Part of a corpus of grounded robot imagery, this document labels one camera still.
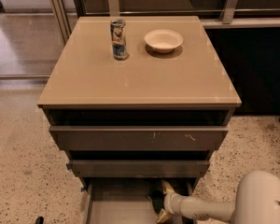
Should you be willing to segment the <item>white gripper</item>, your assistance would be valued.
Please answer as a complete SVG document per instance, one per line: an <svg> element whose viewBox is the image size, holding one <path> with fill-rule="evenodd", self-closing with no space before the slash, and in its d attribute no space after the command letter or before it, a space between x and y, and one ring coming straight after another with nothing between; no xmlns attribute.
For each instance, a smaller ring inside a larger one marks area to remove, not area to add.
<svg viewBox="0 0 280 224"><path fill-rule="evenodd" d="M164 209L160 210L158 219L156 221L157 224L162 224L169 220L172 216L180 216L180 204L183 201L184 197L175 193L174 188L171 184L162 180L162 192L165 195L164 198Z"/></svg>

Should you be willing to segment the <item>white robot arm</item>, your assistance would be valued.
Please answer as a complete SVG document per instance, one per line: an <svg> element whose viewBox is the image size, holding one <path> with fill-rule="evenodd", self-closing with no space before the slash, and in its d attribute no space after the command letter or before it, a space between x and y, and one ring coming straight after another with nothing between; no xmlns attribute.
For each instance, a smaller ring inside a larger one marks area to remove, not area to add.
<svg viewBox="0 0 280 224"><path fill-rule="evenodd" d="M227 224L280 224L280 178L264 171L252 171L240 181L234 202L207 202L176 193L162 180L163 207L157 223L173 216Z"/></svg>

